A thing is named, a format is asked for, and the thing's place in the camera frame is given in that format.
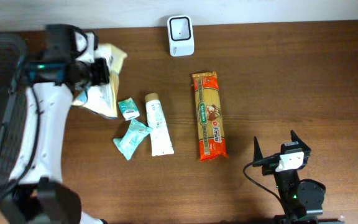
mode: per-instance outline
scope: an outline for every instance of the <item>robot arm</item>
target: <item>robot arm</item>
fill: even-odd
[[[292,142],[281,145],[280,153],[264,158],[255,137],[254,161],[244,167],[244,175],[251,182],[274,195],[283,207],[285,215],[277,215],[274,223],[344,223],[323,222],[317,219],[318,215],[323,214],[326,187],[315,180],[299,179],[298,170],[302,170],[307,165],[311,149],[294,131],[291,131],[291,140]],[[246,169],[250,166],[262,166],[263,176],[273,175],[280,196],[251,179],[246,173]]]
[[[105,223],[81,211],[79,196],[62,185],[61,156],[66,118],[74,91],[108,83],[104,58],[94,58],[91,32],[68,25],[47,26],[47,49],[27,64],[27,116],[0,211],[9,223]]]

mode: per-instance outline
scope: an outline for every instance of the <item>spaghetti package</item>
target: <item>spaghetti package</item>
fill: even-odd
[[[200,160],[227,157],[216,72],[193,74]]]

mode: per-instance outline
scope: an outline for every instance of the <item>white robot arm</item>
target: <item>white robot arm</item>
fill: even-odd
[[[76,90],[108,82],[98,41],[68,25],[47,26],[47,49],[26,65],[27,116],[10,185],[0,190],[0,211],[10,223],[106,223],[81,211],[79,196],[62,185],[65,122]]]

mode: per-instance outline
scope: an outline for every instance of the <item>cable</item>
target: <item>cable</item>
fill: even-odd
[[[248,164],[244,167],[244,169],[242,170],[242,172],[244,173],[244,176],[245,176],[249,181],[251,181],[252,183],[254,183],[256,186],[260,187],[261,189],[264,189],[264,190],[267,191],[268,193],[271,193],[275,198],[277,198],[277,200],[280,202],[281,207],[282,207],[283,210],[284,210],[284,214],[285,214],[286,219],[289,220],[289,219],[288,219],[288,215],[287,215],[287,213],[285,212],[285,208],[284,208],[283,201],[280,199],[280,197],[279,197],[276,193],[274,193],[274,192],[272,192],[271,190],[269,190],[269,189],[267,189],[266,187],[264,187],[262,184],[260,184],[260,183],[258,183],[258,182],[256,182],[256,181],[254,181],[252,178],[250,178],[250,177],[247,175],[247,172],[246,172],[246,169],[247,169],[248,167],[250,167],[250,166],[252,166],[252,165],[255,165],[255,164],[263,164],[263,163],[266,162],[267,160],[272,159],[272,158],[274,158],[274,157],[275,157],[275,156],[268,156],[268,157],[263,158],[263,159],[261,159],[261,160],[259,160],[259,161],[250,162],[250,163],[248,163]]]
[[[39,106],[37,94],[35,94],[35,91],[34,91],[34,87],[30,86],[30,88],[31,88],[32,94],[34,96],[35,105],[37,106],[37,111],[36,111],[36,113],[37,113],[37,127],[36,127],[36,130],[35,130],[34,145],[33,145],[33,148],[32,148],[32,152],[31,152],[31,155],[30,155],[29,162],[25,166],[22,174],[16,180],[13,180],[12,182],[10,182],[7,185],[7,187],[5,188],[5,190],[2,193],[0,193],[0,201],[2,199],[4,199],[8,194],[10,194],[14,190],[14,188],[19,184],[20,180],[23,179],[23,177],[31,169],[32,163],[33,163],[34,158],[35,158],[35,152],[37,151],[38,136],[39,136],[39,130],[40,130],[40,106]]]

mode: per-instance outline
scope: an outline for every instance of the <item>white bracket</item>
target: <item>white bracket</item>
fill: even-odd
[[[276,172],[299,168],[303,164],[304,156],[303,151],[280,155],[280,163]]]
[[[75,32],[74,35],[77,51],[81,52],[86,47],[84,53],[77,57],[76,60],[94,63],[94,34],[92,32],[87,32],[85,34],[87,39],[77,32]]]

